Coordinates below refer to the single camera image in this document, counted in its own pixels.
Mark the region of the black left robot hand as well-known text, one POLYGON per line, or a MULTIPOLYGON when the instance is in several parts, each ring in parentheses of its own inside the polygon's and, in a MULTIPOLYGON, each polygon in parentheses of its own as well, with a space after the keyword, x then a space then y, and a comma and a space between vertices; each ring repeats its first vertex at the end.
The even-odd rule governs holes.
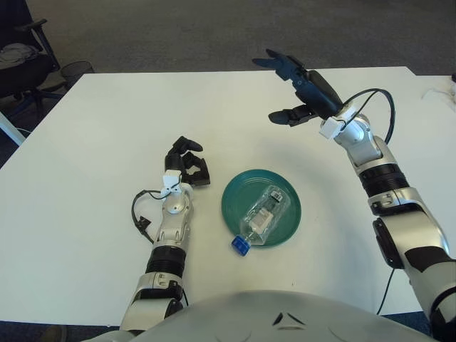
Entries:
POLYGON ((194 152, 202 152, 203 147, 194 140, 180 136, 165 156, 165 171, 181 172, 181 182, 195 187, 210 184, 209 170, 204 158, 194 152))

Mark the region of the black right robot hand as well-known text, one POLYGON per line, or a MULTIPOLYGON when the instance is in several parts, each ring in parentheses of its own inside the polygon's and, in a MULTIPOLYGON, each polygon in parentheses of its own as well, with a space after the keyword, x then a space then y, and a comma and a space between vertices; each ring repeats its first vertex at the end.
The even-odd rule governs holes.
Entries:
POLYGON ((269 120, 278 125, 294 127, 313 118, 328 119, 337 115, 343 102, 326 79, 315 70, 307 70, 297 58, 271 49, 268 58, 253 58, 252 62, 262 68, 275 71, 283 81, 291 81, 301 105, 269 114, 269 120))

